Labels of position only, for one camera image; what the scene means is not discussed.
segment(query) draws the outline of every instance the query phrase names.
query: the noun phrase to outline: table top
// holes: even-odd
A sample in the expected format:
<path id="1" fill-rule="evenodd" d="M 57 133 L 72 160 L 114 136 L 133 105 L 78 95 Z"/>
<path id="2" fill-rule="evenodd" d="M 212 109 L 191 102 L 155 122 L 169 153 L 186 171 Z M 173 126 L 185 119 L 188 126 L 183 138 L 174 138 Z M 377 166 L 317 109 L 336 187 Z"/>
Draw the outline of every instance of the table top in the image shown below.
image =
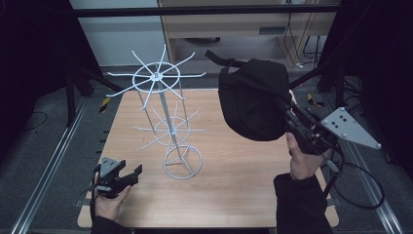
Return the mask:
<path id="1" fill-rule="evenodd" d="M 177 130 L 177 134 L 187 137 L 184 143 L 201 153 L 202 167 L 187 179 L 168 175 L 164 160 L 170 135 L 162 137 L 165 128 L 158 125 L 160 118 L 153 111 L 165 118 L 160 95 L 152 94 L 146 107 L 160 139 L 150 144 L 155 140 L 153 132 L 135 128 L 151 129 L 145 111 L 141 110 L 138 92 L 124 93 L 102 156 L 126 160 L 120 176 L 132 173 L 140 164 L 143 173 L 131 189 L 117 221 L 142 228 L 276 227 L 273 179 L 289 172 L 285 136 L 262 142 L 237 135 L 224 121 L 217 90 L 183 90 L 184 102 L 172 92 L 165 95 L 171 117 L 185 119 L 185 107 L 191 131 L 186 131 L 183 124 L 180 127 L 186 129 Z M 188 160 L 198 159 L 197 154 L 191 153 Z M 324 187 L 320 171 L 318 178 Z M 327 208 L 326 216 L 331 226 L 338 224 L 334 207 Z M 78 224 L 92 225 L 89 207 L 82 208 Z"/>

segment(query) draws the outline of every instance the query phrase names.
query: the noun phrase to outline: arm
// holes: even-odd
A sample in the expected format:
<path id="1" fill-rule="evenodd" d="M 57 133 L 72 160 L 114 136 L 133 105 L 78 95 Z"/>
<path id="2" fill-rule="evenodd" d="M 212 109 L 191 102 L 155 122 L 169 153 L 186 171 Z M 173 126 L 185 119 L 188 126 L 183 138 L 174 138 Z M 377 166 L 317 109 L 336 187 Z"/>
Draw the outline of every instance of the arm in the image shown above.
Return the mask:
<path id="1" fill-rule="evenodd" d="M 109 199 L 98 194 L 94 200 L 95 218 L 91 234 L 131 234 L 132 231 L 117 223 L 116 217 L 128 197 L 131 187 L 127 186 L 116 198 Z"/>
<path id="2" fill-rule="evenodd" d="M 327 202 L 315 176 L 324 157 L 301 152 L 295 137 L 286 134 L 291 152 L 290 173 L 274 179 L 277 231 L 283 233 L 332 233 L 325 217 Z"/>

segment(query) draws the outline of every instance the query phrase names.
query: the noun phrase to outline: black sleeve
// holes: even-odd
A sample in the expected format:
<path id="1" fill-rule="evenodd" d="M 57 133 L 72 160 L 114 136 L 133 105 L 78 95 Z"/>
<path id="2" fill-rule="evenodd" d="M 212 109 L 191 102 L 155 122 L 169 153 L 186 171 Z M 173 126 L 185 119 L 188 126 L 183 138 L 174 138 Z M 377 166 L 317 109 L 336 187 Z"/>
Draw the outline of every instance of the black sleeve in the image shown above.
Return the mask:
<path id="1" fill-rule="evenodd" d="M 131 234 L 132 231 L 105 217 L 96 216 L 91 234 Z"/>
<path id="2" fill-rule="evenodd" d="M 325 209 L 327 201 L 316 176 L 292 180 L 290 174 L 274 179 L 277 195 L 277 233 L 333 233 Z"/>

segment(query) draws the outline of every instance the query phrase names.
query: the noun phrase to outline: hat display rack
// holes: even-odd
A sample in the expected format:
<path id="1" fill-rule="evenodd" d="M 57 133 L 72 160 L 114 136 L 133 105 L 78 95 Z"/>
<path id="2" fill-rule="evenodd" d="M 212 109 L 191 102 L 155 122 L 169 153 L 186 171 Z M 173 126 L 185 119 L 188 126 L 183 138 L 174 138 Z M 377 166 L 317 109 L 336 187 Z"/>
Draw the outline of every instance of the hat display rack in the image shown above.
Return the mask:
<path id="1" fill-rule="evenodd" d="M 191 132 L 201 132 L 205 130 L 193 130 L 190 128 L 189 120 L 196 116 L 200 110 L 198 109 L 194 114 L 188 117 L 185 107 L 186 98 L 183 96 L 180 78 L 202 77 L 205 73 L 196 75 L 181 75 L 178 66 L 191 59 L 195 53 L 177 64 L 171 64 L 164 61 L 166 49 L 167 46 L 165 45 L 160 61 L 155 61 L 148 64 L 145 64 L 136 55 L 136 53 L 132 51 L 136 59 L 142 64 L 142 67 L 137 69 L 134 74 L 108 73 L 112 76 L 131 76 L 132 86 L 116 94 L 106 96 L 108 98 L 112 98 L 131 89 L 137 90 L 142 103 L 141 110 L 145 111 L 150 128 L 135 128 L 141 131 L 151 131 L 155 138 L 153 141 L 139 148 L 139 150 L 145 149 L 156 142 L 166 146 L 167 151 L 164 160 L 165 171 L 173 178 L 186 179 L 196 175 L 200 171 L 203 164 L 203 156 L 201 152 L 196 147 L 188 144 L 186 139 Z M 143 79 L 143 81 L 138 82 L 136 81 L 137 79 Z M 143 88 L 147 85 L 150 85 L 149 89 Z M 178 92 L 173 89 L 175 86 L 178 86 Z M 166 91 L 171 91 L 178 97 L 178 99 L 182 101 L 182 112 L 184 117 L 177 116 L 178 101 L 175 104 L 173 114 L 169 112 L 169 106 L 165 95 Z M 147 94 L 146 99 L 143 98 L 142 93 Z M 156 125 L 147 110 L 147 104 L 153 94 L 159 95 L 165 115 L 161 116 L 154 107 L 151 107 L 153 113 L 155 114 L 155 118 L 158 119 L 158 123 Z"/>

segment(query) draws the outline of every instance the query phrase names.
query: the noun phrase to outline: black hat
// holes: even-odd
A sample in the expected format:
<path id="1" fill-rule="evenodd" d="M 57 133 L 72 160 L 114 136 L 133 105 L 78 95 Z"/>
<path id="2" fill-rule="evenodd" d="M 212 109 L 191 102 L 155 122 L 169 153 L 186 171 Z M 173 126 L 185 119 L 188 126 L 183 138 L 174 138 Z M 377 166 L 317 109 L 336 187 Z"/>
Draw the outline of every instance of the black hat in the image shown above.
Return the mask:
<path id="1" fill-rule="evenodd" d="M 288 75 L 283 64 L 260 59 L 247 62 L 206 56 L 225 65 L 219 74 L 218 94 L 227 125 L 239 135 L 257 141 L 278 139 L 286 130 L 278 98 L 290 103 Z M 231 66 L 239 67 L 229 73 Z"/>

